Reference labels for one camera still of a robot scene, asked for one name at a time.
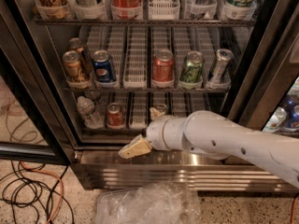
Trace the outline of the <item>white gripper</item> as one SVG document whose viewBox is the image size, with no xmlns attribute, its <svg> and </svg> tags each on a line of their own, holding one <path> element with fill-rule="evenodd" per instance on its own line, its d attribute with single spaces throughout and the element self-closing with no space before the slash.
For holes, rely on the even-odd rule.
<svg viewBox="0 0 299 224">
<path fill-rule="evenodd" d="M 119 151 L 122 158 L 130 159 L 150 153 L 152 147 L 163 151 L 183 149 L 186 143 L 184 136 L 186 119 L 164 115 L 164 112 L 155 107 L 151 107 L 149 112 L 153 121 L 146 130 L 148 140 L 141 134 L 135 137 Z"/>
</svg>

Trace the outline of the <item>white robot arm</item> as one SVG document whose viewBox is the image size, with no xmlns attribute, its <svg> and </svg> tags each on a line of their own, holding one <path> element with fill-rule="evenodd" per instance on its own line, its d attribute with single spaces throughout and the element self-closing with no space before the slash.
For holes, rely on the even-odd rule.
<svg viewBox="0 0 299 224">
<path fill-rule="evenodd" d="M 153 149 L 182 150 L 215 160 L 235 156 L 299 187 L 298 139 L 254 131 L 211 111 L 195 111 L 186 118 L 161 115 L 119 155 L 130 159 Z"/>
</svg>

